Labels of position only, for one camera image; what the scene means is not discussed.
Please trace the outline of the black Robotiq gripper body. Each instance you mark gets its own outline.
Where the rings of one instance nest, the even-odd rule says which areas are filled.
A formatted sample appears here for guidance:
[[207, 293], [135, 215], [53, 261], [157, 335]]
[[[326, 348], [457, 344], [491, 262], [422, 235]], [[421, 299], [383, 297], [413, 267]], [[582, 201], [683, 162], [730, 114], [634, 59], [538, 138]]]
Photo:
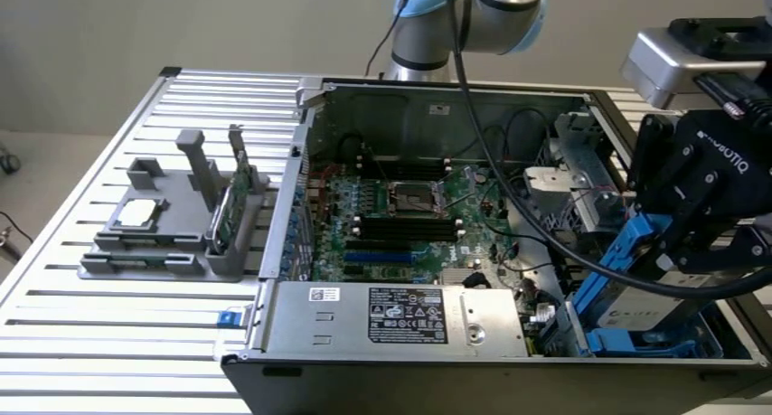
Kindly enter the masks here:
[[771, 213], [771, 135], [722, 110], [669, 116], [677, 126], [658, 212], [694, 228]]

